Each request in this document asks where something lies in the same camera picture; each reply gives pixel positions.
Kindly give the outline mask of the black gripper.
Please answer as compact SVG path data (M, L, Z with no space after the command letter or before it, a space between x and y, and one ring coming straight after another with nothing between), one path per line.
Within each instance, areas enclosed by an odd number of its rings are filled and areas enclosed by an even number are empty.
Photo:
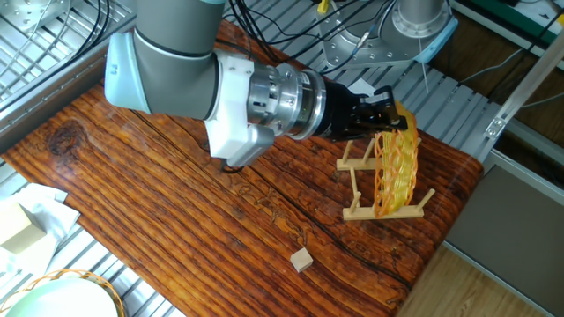
M355 94L339 83L324 81L326 100L323 118L315 136L347 141L379 132L407 130L408 123L400 115L389 85L377 89L372 95ZM354 108L359 106L359 117Z

